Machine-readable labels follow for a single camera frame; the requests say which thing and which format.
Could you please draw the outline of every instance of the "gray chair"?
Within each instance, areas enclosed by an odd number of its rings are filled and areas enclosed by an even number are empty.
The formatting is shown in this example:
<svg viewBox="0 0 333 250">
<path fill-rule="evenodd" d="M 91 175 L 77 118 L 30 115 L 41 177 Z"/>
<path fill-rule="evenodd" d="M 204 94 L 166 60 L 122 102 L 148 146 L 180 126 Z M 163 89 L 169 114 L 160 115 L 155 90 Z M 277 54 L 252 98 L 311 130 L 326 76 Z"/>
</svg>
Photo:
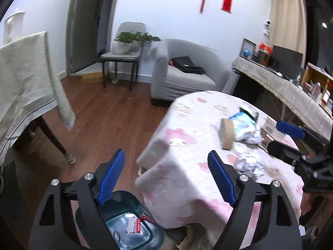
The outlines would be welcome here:
<svg viewBox="0 0 333 250">
<path fill-rule="evenodd" d="M 140 22 L 123 22 L 118 31 L 117 31 L 117 36 L 121 32 L 141 32 L 145 33 L 146 32 L 146 25 Z M 136 53 L 136 52 L 130 52 L 129 54 L 126 55 L 117 55 L 113 53 L 113 50 L 111 48 L 111 51 L 103 54 L 100 56 L 100 59 L 103 63 L 103 86 L 106 87 L 106 75 L 105 75 L 105 68 L 104 64 L 105 62 L 115 62 L 116 67 L 115 67 L 115 78 L 117 79 L 117 63 L 118 62 L 123 62 L 123 63 L 132 63 L 132 72 L 130 75 L 130 83 L 129 83 L 129 90 L 132 90 L 132 82 L 133 82 L 133 75 L 134 75 L 134 68 L 135 66 L 137 67 L 136 69 L 136 80 L 138 79 L 138 71 L 139 71 L 139 58 L 141 55 L 142 48 Z"/>
<path fill-rule="evenodd" d="M 196 66 L 205 70 L 204 75 L 189 74 L 170 66 L 172 58 L 189 56 Z M 214 90 L 232 94 L 238 75 L 227 69 L 218 54 L 207 47 L 178 39 L 159 43 L 151 82 L 153 99 L 173 101 L 197 91 Z"/>
</svg>

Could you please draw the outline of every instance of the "blue snack package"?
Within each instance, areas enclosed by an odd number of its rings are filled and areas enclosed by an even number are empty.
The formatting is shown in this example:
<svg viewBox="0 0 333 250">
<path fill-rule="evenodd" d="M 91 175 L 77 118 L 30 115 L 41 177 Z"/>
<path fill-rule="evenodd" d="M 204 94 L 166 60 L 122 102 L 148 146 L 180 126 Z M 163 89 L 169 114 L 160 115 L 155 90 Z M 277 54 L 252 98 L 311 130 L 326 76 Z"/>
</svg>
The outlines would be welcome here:
<svg viewBox="0 0 333 250">
<path fill-rule="evenodd" d="M 238 112 L 229 117 L 234 125 L 235 141 L 241 141 L 250 137 L 256 131 L 256 123 L 247 114 Z"/>
</svg>

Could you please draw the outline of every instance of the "curtain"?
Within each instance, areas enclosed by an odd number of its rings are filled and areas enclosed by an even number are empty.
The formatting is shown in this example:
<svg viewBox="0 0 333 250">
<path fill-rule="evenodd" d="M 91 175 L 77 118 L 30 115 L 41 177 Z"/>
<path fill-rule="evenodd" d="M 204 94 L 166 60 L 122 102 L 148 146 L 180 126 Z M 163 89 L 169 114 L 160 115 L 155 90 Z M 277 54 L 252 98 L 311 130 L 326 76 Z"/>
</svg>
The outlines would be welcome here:
<svg viewBox="0 0 333 250">
<path fill-rule="evenodd" d="M 272 0 L 269 44 L 303 54 L 305 64 L 307 16 L 305 0 Z"/>
</svg>

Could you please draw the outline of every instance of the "white flower pot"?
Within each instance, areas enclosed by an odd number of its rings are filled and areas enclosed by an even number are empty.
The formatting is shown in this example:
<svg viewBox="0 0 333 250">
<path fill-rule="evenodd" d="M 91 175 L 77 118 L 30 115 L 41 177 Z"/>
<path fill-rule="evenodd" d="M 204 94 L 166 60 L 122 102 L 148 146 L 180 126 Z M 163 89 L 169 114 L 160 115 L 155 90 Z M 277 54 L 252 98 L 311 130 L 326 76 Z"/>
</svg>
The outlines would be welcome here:
<svg viewBox="0 0 333 250">
<path fill-rule="evenodd" d="M 136 52 L 140 51 L 141 47 L 142 47 L 141 41 L 134 41 L 132 43 L 132 45 L 130 46 L 130 51 L 136 53 Z"/>
<path fill-rule="evenodd" d="M 129 53 L 131 44 L 132 43 L 114 41 L 112 46 L 112 52 L 116 55 L 126 55 Z"/>
</svg>

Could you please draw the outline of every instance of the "blue rubber pad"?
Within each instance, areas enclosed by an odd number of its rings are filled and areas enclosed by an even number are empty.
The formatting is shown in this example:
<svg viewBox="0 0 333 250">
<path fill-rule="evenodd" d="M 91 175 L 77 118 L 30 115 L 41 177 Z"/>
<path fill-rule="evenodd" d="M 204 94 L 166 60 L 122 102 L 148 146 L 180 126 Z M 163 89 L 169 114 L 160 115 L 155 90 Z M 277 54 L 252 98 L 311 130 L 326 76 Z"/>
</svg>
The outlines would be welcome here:
<svg viewBox="0 0 333 250">
<path fill-rule="evenodd" d="M 225 202 L 236 205 L 235 186 L 214 152 L 208 154 L 208 167 Z"/>
<path fill-rule="evenodd" d="M 100 205 L 104 205 L 111 197 L 112 191 L 116 186 L 117 180 L 125 165 L 125 152 L 119 150 L 117 155 L 114 156 L 114 161 L 104 175 L 104 178 L 99 184 L 99 194 L 97 201 Z"/>
<path fill-rule="evenodd" d="M 290 125 L 287 122 L 279 121 L 276 124 L 276 128 L 279 132 L 288 134 L 295 139 L 304 139 L 305 138 L 305 133 L 300 127 Z"/>
</svg>

